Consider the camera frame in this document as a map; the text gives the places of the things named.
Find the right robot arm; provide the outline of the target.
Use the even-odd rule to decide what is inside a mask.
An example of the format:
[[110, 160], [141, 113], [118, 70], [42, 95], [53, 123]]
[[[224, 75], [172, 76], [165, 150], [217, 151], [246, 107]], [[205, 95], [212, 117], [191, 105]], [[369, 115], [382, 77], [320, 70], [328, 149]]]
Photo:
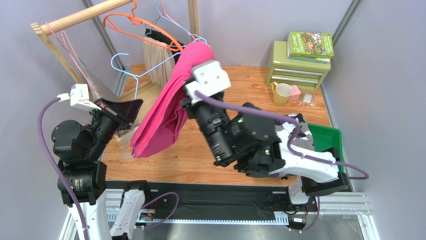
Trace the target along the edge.
[[331, 147], [317, 152], [313, 135], [301, 114], [291, 123], [239, 111], [229, 118], [227, 111], [189, 96], [180, 101], [190, 119], [196, 120], [215, 165], [234, 169], [252, 178], [280, 177], [296, 180], [279, 203], [285, 211], [304, 210], [318, 197], [349, 187], [348, 177], [338, 168], [339, 151]]

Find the pink trousers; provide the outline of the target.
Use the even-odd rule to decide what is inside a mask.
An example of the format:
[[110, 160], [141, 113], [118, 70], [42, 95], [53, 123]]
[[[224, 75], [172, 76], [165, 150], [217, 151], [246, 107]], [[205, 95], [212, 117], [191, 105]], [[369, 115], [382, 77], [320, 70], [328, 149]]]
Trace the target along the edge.
[[180, 104], [186, 98], [184, 81], [192, 77], [193, 67], [214, 59], [211, 47], [202, 41], [192, 42], [183, 50], [171, 77], [132, 135], [130, 146], [135, 158], [148, 158], [177, 141], [188, 120]]

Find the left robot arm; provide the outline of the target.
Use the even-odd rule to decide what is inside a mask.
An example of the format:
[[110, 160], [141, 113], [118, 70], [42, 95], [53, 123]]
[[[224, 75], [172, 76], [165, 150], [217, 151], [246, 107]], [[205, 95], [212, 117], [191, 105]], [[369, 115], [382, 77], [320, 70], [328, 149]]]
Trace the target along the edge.
[[100, 157], [117, 131], [133, 126], [143, 100], [113, 102], [100, 98], [95, 102], [72, 100], [70, 104], [88, 111], [92, 120], [87, 125], [66, 120], [52, 131], [53, 153], [59, 158], [61, 178], [57, 186], [62, 201], [78, 224], [81, 239], [130, 240], [139, 211], [150, 197], [149, 184], [137, 180], [125, 185], [118, 217], [114, 226], [109, 226], [107, 165]]

